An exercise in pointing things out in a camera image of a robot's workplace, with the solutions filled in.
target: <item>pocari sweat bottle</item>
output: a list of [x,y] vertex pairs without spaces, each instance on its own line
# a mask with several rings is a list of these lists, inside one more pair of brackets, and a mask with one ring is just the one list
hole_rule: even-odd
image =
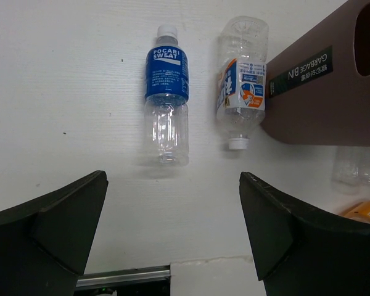
[[148,164],[189,162],[187,57],[179,48],[177,29],[158,28],[156,45],[146,61],[145,153]]
[[257,18],[236,17],[219,41],[216,117],[229,149],[246,150],[249,134],[265,117],[268,25]]

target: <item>green label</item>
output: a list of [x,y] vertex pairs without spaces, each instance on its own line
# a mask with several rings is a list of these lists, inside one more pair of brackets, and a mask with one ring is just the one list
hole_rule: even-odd
[[333,47],[329,46],[304,62],[270,80],[270,98],[333,72]]

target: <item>metal strip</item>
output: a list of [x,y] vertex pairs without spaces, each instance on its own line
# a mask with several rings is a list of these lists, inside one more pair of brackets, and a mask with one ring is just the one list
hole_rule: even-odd
[[139,282],[161,281],[170,277],[170,267],[154,267],[96,273],[80,276],[76,288],[105,286],[110,284],[136,284]]

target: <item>white table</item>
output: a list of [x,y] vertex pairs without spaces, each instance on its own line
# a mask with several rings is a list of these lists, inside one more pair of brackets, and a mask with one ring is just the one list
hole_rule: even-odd
[[[247,153],[221,149],[216,39],[234,16],[262,18],[271,59],[344,2],[0,0],[0,210],[105,170],[87,273],[235,257],[233,274],[245,258],[256,282],[241,171],[333,212],[358,197],[331,189],[333,147],[288,146],[258,129]],[[144,62],[162,23],[177,26],[189,58],[190,163],[156,176],[139,154]],[[264,293],[257,286],[250,295]]]

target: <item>white bottle cap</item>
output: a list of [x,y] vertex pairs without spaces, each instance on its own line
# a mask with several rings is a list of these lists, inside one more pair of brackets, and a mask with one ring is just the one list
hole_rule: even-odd
[[162,36],[171,36],[177,39],[177,28],[169,24],[161,25],[158,28],[158,38]]
[[230,150],[247,150],[249,139],[245,138],[232,138],[229,139]]

